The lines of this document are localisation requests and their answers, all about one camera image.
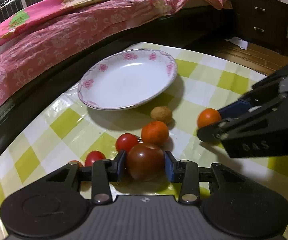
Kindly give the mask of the small orange tangerine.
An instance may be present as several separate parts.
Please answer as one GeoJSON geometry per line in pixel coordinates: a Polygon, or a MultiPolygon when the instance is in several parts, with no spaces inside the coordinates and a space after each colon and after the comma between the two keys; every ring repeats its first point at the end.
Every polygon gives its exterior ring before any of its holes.
{"type": "Polygon", "coordinates": [[[197,118],[197,127],[203,128],[205,126],[215,124],[216,122],[219,122],[221,119],[222,117],[219,111],[212,108],[206,108],[199,114],[197,118]]]}

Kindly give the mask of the dark red large tomato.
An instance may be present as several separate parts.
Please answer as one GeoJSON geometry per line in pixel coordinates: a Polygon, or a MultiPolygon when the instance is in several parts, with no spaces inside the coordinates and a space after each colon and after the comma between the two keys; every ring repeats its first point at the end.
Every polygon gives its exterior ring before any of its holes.
{"type": "Polygon", "coordinates": [[[164,152],[154,144],[139,143],[127,153],[126,165],[134,180],[153,180],[165,170],[164,152]]]}

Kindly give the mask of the large orange tangerine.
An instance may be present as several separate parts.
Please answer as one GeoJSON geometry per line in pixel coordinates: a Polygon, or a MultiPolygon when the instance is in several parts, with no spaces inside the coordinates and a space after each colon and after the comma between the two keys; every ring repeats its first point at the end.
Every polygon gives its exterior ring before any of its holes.
{"type": "Polygon", "coordinates": [[[143,142],[163,146],[169,138],[169,129],[162,121],[152,121],[142,128],[143,142]]]}

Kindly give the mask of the red cherry tomato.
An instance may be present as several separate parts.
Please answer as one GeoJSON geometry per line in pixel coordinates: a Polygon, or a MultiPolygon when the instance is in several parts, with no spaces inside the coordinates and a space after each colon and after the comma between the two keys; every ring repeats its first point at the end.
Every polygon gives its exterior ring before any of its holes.
{"type": "Polygon", "coordinates": [[[91,167],[95,161],[105,159],[105,158],[106,156],[100,151],[91,151],[85,159],[85,166],[91,167]]]}
{"type": "Polygon", "coordinates": [[[128,153],[137,144],[139,144],[137,136],[130,133],[124,133],[116,140],[115,148],[118,152],[125,150],[125,152],[128,153]]]}

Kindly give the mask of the small orange kumquat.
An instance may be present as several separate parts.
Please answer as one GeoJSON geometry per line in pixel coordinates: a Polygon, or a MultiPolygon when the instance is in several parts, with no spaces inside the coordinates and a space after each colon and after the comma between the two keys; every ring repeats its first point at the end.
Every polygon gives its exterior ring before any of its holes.
{"type": "Polygon", "coordinates": [[[84,166],[80,161],[77,161],[77,160],[70,161],[69,165],[78,165],[79,167],[83,167],[84,166]]]}

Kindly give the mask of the green checkered plastic tablecloth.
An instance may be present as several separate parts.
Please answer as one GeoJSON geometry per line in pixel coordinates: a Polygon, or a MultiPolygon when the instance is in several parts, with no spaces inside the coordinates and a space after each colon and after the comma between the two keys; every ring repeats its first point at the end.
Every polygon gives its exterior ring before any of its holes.
{"type": "MultiPolygon", "coordinates": [[[[264,78],[247,67],[188,50],[139,43],[137,48],[159,49],[178,64],[173,84],[153,101],[120,112],[95,111],[83,105],[71,87],[36,117],[0,156],[0,205],[16,190],[67,164],[84,162],[97,150],[116,155],[115,142],[123,133],[140,135],[151,121],[151,110],[166,106],[174,121],[165,146],[177,159],[207,167],[219,162],[269,187],[288,200],[288,156],[230,159],[222,146],[204,146],[196,136],[196,120],[205,108],[219,109],[234,102],[264,78]]],[[[7,232],[0,219],[0,239],[7,232]]],[[[288,239],[288,227],[285,231],[288,239]]]]}

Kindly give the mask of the white crumpled paper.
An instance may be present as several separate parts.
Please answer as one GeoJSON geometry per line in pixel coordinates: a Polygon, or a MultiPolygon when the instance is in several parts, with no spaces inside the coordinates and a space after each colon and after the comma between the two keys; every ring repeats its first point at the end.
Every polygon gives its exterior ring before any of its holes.
{"type": "Polygon", "coordinates": [[[239,37],[234,36],[234,37],[232,37],[230,39],[227,39],[226,41],[227,42],[231,42],[232,44],[238,46],[242,50],[247,50],[248,49],[248,44],[249,43],[247,41],[239,38],[239,37]]]}

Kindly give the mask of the dark wooden nightstand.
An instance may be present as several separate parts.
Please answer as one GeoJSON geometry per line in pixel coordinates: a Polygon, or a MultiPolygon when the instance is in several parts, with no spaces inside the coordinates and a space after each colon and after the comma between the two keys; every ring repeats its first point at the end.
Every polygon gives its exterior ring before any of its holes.
{"type": "Polygon", "coordinates": [[[288,4],[277,0],[231,0],[235,35],[250,43],[280,50],[288,32],[288,4]]]}

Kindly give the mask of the white floral porcelain plate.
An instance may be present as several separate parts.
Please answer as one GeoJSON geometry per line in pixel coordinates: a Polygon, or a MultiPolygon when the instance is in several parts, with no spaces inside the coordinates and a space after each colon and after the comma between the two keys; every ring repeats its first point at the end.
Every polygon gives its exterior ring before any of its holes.
{"type": "Polygon", "coordinates": [[[96,110],[131,109],[164,92],[177,74],[175,59],[164,51],[126,50],[92,66],[79,82],[78,98],[96,110]]]}

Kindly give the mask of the pink floral bed quilt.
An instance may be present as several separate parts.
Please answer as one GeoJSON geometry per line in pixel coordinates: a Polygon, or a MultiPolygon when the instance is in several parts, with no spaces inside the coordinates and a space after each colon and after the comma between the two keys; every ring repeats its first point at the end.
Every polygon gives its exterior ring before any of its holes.
{"type": "Polygon", "coordinates": [[[194,2],[229,9],[229,0],[43,0],[0,24],[0,106],[44,71],[126,29],[194,2]]]}

